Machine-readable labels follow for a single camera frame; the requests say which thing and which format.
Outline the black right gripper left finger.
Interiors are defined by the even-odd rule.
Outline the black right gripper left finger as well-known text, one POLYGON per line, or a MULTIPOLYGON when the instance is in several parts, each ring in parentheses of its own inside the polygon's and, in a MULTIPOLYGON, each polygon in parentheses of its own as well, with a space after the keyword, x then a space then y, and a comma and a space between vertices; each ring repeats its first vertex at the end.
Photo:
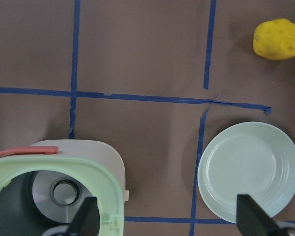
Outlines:
POLYGON ((68 225, 50 228, 47 236, 98 236, 100 214, 96 197, 86 197, 68 225))

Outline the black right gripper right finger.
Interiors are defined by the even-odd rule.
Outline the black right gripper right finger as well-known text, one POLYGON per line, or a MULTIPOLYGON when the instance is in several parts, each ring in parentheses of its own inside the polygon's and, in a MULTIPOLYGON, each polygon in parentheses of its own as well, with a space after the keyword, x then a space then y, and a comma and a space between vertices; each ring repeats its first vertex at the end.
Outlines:
POLYGON ((274 221, 248 194, 238 194, 236 226, 243 236, 295 236, 295 224, 274 221))

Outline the green plate near right arm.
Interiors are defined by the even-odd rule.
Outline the green plate near right arm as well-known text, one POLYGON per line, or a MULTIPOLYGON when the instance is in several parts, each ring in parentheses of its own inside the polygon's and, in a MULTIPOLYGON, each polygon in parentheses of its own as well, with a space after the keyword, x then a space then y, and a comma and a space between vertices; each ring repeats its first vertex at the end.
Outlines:
POLYGON ((273 217, 295 194, 295 144, 267 123, 233 125, 205 148, 197 181, 204 203, 223 220, 236 222, 239 194, 250 195, 273 217))

